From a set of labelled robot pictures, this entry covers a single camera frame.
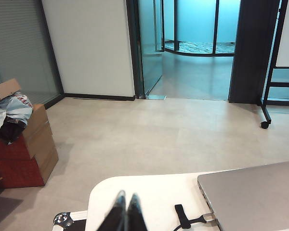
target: stacked cardboard boxes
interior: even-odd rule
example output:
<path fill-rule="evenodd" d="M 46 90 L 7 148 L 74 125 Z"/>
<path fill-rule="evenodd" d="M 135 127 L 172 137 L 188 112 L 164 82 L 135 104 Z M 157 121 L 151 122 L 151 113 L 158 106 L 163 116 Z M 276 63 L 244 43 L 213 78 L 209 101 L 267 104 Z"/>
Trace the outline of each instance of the stacked cardboard boxes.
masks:
<path fill-rule="evenodd" d="M 14 143 L 0 141 L 0 188 L 43 186 L 58 161 L 52 131 L 42 104 Z"/>

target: black door frame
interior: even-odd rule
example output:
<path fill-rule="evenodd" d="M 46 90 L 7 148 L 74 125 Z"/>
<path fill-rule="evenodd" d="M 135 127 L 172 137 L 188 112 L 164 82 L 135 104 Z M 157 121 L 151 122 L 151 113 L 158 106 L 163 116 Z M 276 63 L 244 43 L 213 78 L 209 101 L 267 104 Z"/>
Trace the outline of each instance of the black door frame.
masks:
<path fill-rule="evenodd" d="M 126 6 L 135 95 L 137 99 L 145 99 L 138 2 L 126 0 Z M 241 0 L 230 103 L 258 103 L 263 92 L 278 7 L 279 0 Z"/>
<path fill-rule="evenodd" d="M 126 9 L 130 33 L 131 62 L 134 78 L 135 96 L 137 99 L 145 99 L 138 1 L 126 0 Z"/>
<path fill-rule="evenodd" d="M 262 96 L 280 0 L 241 0 L 229 102 Z"/>

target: hallway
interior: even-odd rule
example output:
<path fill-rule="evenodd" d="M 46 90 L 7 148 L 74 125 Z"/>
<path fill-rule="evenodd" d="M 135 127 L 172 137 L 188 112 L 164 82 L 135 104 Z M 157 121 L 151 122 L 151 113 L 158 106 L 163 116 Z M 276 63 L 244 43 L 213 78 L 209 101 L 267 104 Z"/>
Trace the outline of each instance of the hallway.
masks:
<path fill-rule="evenodd" d="M 233 57 L 189 57 L 163 53 L 163 76 L 150 95 L 227 100 Z"/>

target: beige tile floor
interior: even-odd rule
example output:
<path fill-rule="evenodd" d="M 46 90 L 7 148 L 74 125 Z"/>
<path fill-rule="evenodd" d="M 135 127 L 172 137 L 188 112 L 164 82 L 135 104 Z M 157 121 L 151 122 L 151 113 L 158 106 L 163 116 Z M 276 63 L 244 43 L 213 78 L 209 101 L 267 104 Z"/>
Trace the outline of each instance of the beige tile floor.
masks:
<path fill-rule="evenodd" d="M 112 176 L 288 161 L 289 107 L 269 111 L 264 130 L 255 105 L 65 98 L 47 111 L 59 162 L 45 187 L 0 191 L 0 231 L 50 231 L 56 213 L 87 209 L 92 188 Z"/>

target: laptop lid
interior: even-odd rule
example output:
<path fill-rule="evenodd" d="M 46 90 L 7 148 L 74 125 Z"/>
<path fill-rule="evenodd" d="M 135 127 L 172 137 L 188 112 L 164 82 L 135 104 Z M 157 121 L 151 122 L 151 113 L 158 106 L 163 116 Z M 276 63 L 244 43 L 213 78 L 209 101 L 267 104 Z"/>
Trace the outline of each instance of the laptop lid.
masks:
<path fill-rule="evenodd" d="M 289 229 L 289 162 L 200 175 L 221 231 Z"/>

